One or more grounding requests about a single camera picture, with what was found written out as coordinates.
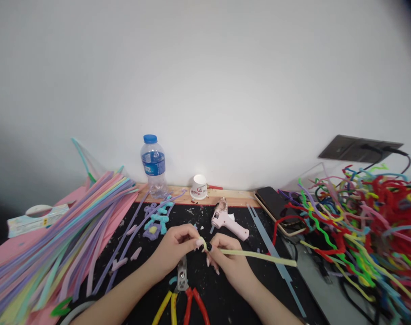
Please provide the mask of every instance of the forearm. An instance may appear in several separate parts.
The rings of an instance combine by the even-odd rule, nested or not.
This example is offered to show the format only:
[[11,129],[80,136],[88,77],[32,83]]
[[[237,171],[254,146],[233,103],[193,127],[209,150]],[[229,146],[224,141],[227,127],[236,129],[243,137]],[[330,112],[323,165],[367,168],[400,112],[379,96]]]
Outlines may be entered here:
[[79,315],[72,325],[120,325],[159,276],[144,263],[108,294]]
[[249,292],[243,292],[241,295],[255,310],[263,325],[302,325],[302,322],[258,280],[250,287]]

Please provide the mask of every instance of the plastic water bottle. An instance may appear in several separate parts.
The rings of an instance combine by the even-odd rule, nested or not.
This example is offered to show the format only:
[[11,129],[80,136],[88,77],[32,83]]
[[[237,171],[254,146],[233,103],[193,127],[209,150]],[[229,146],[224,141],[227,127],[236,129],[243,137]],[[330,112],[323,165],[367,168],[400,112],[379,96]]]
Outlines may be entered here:
[[141,149],[141,159],[144,171],[148,176],[148,187],[150,194],[155,199],[166,199],[168,196],[168,185],[165,178],[165,153],[157,136],[144,135],[145,144]]

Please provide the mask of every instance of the yellow handle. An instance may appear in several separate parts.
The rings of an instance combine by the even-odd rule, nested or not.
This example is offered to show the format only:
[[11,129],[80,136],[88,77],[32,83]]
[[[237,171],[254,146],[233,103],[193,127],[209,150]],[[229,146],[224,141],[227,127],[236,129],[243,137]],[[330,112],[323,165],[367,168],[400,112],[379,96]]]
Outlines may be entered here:
[[178,293],[173,293],[171,296],[171,325],[177,325],[177,310],[175,309],[177,296]]
[[168,305],[169,299],[171,298],[171,291],[168,291],[168,293],[165,296],[165,299],[162,301],[162,304],[159,307],[159,310],[157,310],[156,316],[154,316],[153,322],[151,325],[157,325],[160,321],[160,318],[162,317],[163,312],[165,311],[166,306]]

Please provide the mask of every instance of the black work mat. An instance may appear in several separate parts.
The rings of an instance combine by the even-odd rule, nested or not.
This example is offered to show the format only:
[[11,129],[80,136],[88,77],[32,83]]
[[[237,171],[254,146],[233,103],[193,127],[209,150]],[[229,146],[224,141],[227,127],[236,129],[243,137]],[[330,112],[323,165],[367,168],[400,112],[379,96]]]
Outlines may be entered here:
[[[138,213],[136,220],[133,224],[139,224],[144,218],[144,207]],[[130,208],[129,212],[124,218],[124,224],[115,231],[110,243],[106,246],[102,254],[100,255],[96,267],[94,276],[94,285],[97,279],[103,272],[104,267],[112,256],[114,250],[118,245],[118,241],[121,239],[124,231],[126,230],[128,223],[135,212],[138,203],[135,203]],[[176,204],[172,209],[169,216],[169,222],[167,228],[172,226],[181,225],[184,223],[192,223],[197,225],[198,231],[206,241],[210,241],[214,234],[221,232],[223,234],[235,237],[228,229],[222,227],[221,229],[214,230],[213,234],[210,234],[211,229],[211,217],[213,215],[214,207],[196,205],[182,205]],[[270,238],[273,236],[273,222],[268,215],[262,209],[256,209],[256,212],[261,219],[264,228],[269,234]],[[245,251],[257,251],[261,253],[267,253],[266,245],[261,239],[260,233],[255,227],[254,221],[247,208],[232,208],[228,209],[229,214],[234,214],[235,220],[244,228],[249,229],[249,238],[245,242],[241,242],[242,248]],[[154,252],[159,245],[162,235],[155,241],[150,241],[148,238],[143,238],[142,234],[144,230],[140,230],[127,251],[126,257],[130,258],[138,247],[142,247],[142,251],[137,260],[128,261],[126,265],[122,266],[118,270],[117,277],[114,282],[114,286],[120,283],[124,278],[139,268]],[[127,243],[128,237],[124,240],[117,259],[119,258],[123,248]],[[276,250],[281,257],[291,258],[284,243],[281,240],[277,240]],[[275,264],[259,260],[256,258],[248,257],[249,265],[251,266],[254,274],[268,288],[292,313],[300,317],[299,309],[288,289],[288,286],[283,280],[276,268]],[[305,319],[310,324],[328,324],[321,309],[318,307],[314,298],[312,297],[308,287],[306,286],[302,276],[296,268],[286,267],[290,276],[293,279],[293,287],[299,300],[307,314]],[[125,320],[124,324],[151,324],[153,318],[163,301],[163,298],[168,293],[169,280],[177,275],[175,269],[168,274],[165,279],[154,287],[152,287],[138,302],[136,307],[132,310],[130,315]],[[201,253],[200,250],[190,252],[187,254],[187,279],[191,288],[196,287],[209,315],[211,324],[261,324],[260,319],[254,312],[254,310],[248,305],[247,302],[235,291],[235,289],[229,284],[225,274],[221,270],[218,276],[213,267],[207,268],[206,255]],[[89,297],[84,299],[86,280],[82,284],[81,294],[79,300],[72,306],[72,309],[77,305],[83,303],[86,300],[96,300],[101,297],[109,282],[109,276],[106,276],[103,285],[100,288],[96,297]],[[177,320],[178,324],[183,323],[184,314],[186,311],[187,297],[184,293],[180,293],[177,298]],[[159,324],[170,324],[170,304],[168,304],[165,312],[162,315]],[[203,324],[202,314],[196,301],[193,299],[191,308],[191,324]]]

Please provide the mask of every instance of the wall socket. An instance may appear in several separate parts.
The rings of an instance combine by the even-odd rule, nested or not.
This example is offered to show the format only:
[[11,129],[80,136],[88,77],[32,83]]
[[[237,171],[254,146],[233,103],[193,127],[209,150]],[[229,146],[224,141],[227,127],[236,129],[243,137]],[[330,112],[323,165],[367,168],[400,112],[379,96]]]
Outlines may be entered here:
[[[387,142],[363,138],[349,137],[346,135],[337,135],[332,142],[318,156],[319,158],[353,161],[360,163],[375,163],[379,159],[379,154],[375,151],[363,149],[361,146],[369,144],[381,150],[384,147],[399,149],[403,144],[396,142]],[[391,152],[384,151],[383,159],[389,156]]]

